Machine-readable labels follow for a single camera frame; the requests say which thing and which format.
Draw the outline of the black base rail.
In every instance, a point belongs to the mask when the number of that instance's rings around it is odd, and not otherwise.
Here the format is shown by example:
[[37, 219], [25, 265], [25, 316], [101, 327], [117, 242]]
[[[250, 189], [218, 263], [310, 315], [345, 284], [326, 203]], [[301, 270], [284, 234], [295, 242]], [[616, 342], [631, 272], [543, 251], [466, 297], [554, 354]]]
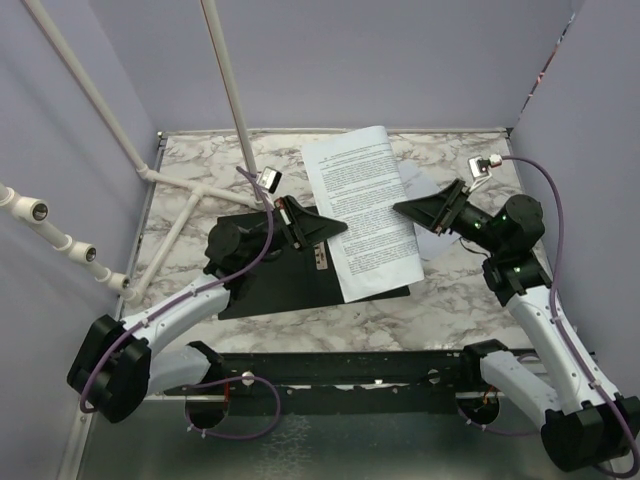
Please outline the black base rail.
[[456, 414], [492, 422], [503, 395], [470, 374], [460, 350], [230, 353], [201, 381], [173, 388], [197, 412], [236, 416]]

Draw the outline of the white folder black inside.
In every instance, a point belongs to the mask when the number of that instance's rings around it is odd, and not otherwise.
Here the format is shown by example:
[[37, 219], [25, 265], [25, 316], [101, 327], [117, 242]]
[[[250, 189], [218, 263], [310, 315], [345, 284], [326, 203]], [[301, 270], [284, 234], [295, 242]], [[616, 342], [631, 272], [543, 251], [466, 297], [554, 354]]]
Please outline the white folder black inside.
[[[339, 285], [326, 241], [327, 270], [316, 269], [314, 247], [295, 250], [273, 212], [271, 245], [260, 263], [225, 284], [229, 304], [218, 314], [221, 320], [342, 305], [346, 301]], [[264, 213], [221, 217], [208, 234], [204, 271], [218, 278], [248, 266], [262, 250], [268, 234]]]

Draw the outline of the printed paper sheet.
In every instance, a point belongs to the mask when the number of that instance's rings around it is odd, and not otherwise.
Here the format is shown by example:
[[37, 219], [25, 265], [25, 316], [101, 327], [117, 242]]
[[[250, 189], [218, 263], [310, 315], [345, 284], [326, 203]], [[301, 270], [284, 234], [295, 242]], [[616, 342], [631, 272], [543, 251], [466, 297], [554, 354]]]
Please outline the printed paper sheet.
[[347, 225], [328, 240], [344, 301], [423, 280], [413, 223], [393, 209], [407, 196], [386, 129], [339, 134], [301, 155], [318, 213]]

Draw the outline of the metal folder clip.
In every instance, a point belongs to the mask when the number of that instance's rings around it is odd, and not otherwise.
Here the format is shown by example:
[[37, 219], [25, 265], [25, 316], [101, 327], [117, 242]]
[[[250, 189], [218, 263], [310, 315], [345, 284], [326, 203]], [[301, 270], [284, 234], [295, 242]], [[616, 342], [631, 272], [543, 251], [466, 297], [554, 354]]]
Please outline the metal folder clip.
[[323, 271], [329, 268], [325, 242], [320, 242], [314, 246], [314, 258], [317, 270]]

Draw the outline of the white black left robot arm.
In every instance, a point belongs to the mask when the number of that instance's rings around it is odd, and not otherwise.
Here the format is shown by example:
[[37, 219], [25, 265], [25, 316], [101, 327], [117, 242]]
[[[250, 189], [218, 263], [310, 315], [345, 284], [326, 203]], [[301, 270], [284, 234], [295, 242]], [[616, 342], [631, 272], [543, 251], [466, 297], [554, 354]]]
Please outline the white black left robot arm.
[[286, 249], [311, 249], [346, 232], [346, 223], [302, 207], [294, 197], [276, 199], [261, 220], [241, 225], [223, 217], [208, 234], [207, 264], [190, 284], [164, 301], [116, 320], [96, 319], [67, 374], [85, 414], [99, 412], [112, 423], [129, 416], [151, 392], [174, 388], [156, 358], [201, 320], [219, 315], [246, 298], [256, 268]]

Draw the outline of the aluminium rail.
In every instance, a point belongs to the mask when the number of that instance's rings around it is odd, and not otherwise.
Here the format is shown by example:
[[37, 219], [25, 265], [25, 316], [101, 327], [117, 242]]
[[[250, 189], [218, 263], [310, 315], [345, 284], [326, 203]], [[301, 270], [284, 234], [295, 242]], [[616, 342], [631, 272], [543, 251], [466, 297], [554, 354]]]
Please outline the aluminium rail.
[[[562, 352], [542, 356], [540, 361], [550, 379], [544, 383], [500, 343], [481, 342], [465, 347], [462, 352], [474, 377], [506, 392], [519, 403], [534, 402], [543, 410], [569, 410], [571, 401], [583, 404], [588, 400], [588, 392], [604, 382], [586, 354]], [[160, 373], [169, 373], [170, 382], [177, 388], [203, 380], [217, 355], [203, 343], [194, 342], [179, 351], [160, 353], [155, 366]], [[152, 387], [148, 395], [168, 390], [171, 389]]]

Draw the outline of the white pipe frame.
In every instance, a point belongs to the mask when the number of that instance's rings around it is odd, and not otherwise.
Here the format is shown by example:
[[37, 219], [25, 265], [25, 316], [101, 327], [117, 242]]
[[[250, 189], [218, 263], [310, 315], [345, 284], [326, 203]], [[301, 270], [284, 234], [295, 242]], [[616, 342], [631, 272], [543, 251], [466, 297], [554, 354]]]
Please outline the white pipe frame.
[[124, 272], [125, 250], [150, 187], [196, 205], [247, 196], [157, 172], [156, 138], [97, 19], [74, 3], [54, 19], [40, 1], [1, 5], [1, 294], [101, 288], [131, 303], [145, 283]]

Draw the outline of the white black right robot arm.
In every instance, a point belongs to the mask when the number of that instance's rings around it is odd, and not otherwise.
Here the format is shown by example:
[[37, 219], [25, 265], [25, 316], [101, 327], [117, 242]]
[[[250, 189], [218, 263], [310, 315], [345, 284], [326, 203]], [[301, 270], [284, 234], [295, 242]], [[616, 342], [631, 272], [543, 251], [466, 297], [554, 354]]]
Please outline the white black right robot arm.
[[452, 231], [488, 252], [485, 282], [526, 333], [548, 375], [541, 380], [505, 345], [490, 340], [464, 348], [461, 383], [472, 391], [490, 385], [509, 398], [564, 472], [637, 456], [638, 398], [624, 397], [596, 365], [533, 252], [545, 231], [540, 203], [518, 194], [490, 215], [470, 203], [464, 181], [456, 180], [393, 209], [433, 233]]

